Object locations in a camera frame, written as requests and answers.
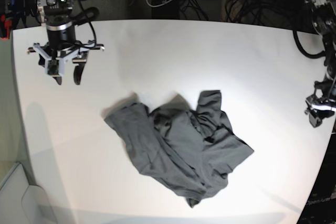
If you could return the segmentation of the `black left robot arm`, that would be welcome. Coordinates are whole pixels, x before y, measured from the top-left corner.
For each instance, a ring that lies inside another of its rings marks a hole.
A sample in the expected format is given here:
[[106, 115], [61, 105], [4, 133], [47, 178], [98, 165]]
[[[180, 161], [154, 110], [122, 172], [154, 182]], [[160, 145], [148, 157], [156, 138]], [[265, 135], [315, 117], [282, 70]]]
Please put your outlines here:
[[304, 0], [311, 10], [311, 21], [315, 31], [322, 37], [324, 50], [310, 54], [302, 47], [297, 29], [293, 37], [298, 50], [309, 59], [324, 58], [327, 68], [323, 81], [314, 83], [314, 93], [306, 98], [305, 114], [313, 128], [319, 127], [324, 119], [335, 115], [335, 0]]

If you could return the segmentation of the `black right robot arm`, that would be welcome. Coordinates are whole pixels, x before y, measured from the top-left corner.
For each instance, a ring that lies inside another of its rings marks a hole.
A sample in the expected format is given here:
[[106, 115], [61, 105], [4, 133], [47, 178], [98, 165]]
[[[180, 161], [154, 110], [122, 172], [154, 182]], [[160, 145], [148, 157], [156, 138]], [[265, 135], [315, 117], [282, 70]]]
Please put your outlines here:
[[[62, 84], [66, 63], [75, 64], [74, 83], [79, 85], [88, 61], [89, 51], [104, 50], [104, 45], [97, 42], [97, 35], [92, 21], [99, 15], [96, 7], [85, 9], [86, 0], [37, 0], [37, 9], [41, 24], [46, 28], [48, 41], [45, 45], [34, 43], [28, 53], [39, 55], [39, 66], [46, 75]], [[86, 44], [76, 38], [76, 26], [88, 24], [93, 39]]]

